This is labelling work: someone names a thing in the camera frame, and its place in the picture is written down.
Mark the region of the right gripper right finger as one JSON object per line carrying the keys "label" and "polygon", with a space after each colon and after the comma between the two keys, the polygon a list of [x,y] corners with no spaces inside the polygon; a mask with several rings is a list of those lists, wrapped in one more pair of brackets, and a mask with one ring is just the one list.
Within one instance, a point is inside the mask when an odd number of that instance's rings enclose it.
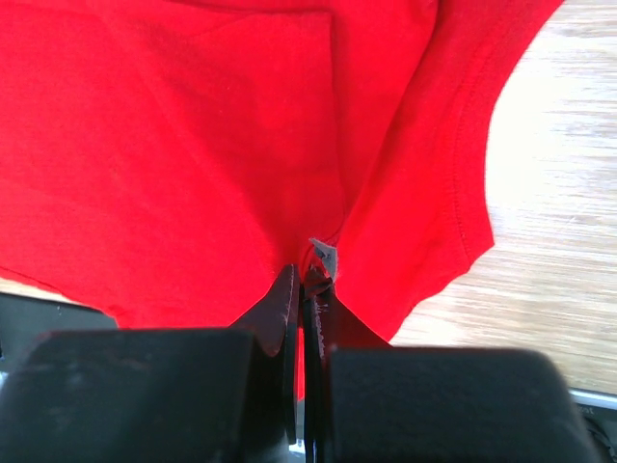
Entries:
{"label": "right gripper right finger", "polygon": [[335,294],[334,247],[304,279],[309,462],[596,462],[554,363],[518,348],[395,347]]}

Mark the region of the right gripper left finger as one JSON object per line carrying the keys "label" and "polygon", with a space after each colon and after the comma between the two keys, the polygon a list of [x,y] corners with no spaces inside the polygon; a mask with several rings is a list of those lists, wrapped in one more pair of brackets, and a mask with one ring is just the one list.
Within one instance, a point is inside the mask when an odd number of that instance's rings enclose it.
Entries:
{"label": "right gripper left finger", "polygon": [[300,277],[227,328],[52,332],[1,389],[5,462],[283,462]]}

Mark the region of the red t shirt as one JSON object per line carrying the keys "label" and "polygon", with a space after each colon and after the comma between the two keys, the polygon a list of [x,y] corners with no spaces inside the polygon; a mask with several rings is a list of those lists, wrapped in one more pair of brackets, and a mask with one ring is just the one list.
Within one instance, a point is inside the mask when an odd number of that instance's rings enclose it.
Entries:
{"label": "red t shirt", "polygon": [[494,243],[496,100],[554,1],[5,1],[1,275],[226,326],[335,249],[390,340]]}

